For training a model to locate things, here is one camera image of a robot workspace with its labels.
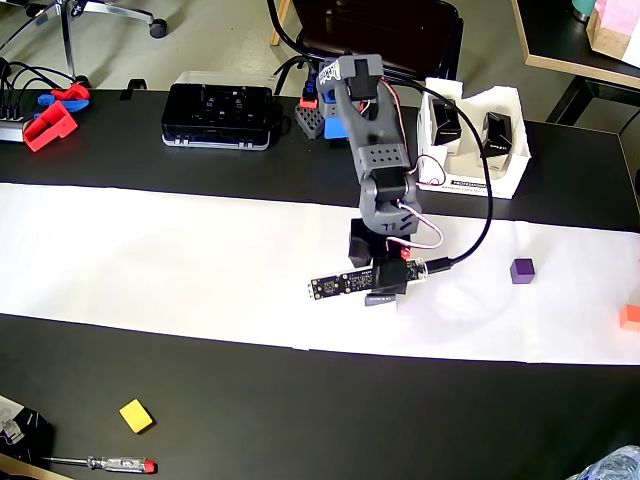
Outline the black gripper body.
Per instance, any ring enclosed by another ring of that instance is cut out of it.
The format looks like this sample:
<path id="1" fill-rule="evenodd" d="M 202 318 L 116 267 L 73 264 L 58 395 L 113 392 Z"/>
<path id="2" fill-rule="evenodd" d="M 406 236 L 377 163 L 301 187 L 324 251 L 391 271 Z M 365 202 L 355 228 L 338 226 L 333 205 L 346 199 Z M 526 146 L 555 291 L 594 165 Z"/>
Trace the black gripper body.
<path id="1" fill-rule="evenodd" d="M 369 229 L 362 219 L 350 222 L 348 258 L 356 268 L 371 267 L 374 273 L 408 273 L 408 260 L 388 251 L 386 240 L 389 235 L 376 233 Z"/>

